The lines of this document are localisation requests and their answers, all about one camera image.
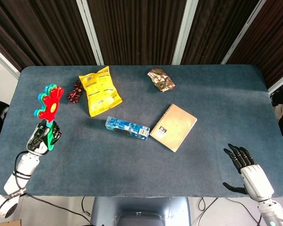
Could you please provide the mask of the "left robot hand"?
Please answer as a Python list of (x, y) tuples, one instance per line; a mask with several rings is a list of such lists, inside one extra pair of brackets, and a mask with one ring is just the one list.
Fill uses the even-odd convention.
[(31, 154), (46, 155), (53, 150), (61, 135), (60, 126), (55, 121), (48, 124), (46, 120), (42, 120), (30, 136), (26, 148)]

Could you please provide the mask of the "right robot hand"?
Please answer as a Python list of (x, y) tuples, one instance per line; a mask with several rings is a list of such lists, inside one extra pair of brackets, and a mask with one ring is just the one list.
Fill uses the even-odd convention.
[(230, 157), (243, 180), (243, 187), (234, 187), (224, 182), (223, 186), (234, 193), (249, 195), (257, 202), (264, 202), (272, 198), (274, 189), (265, 172), (257, 164), (251, 153), (244, 147), (228, 144), (224, 152)]

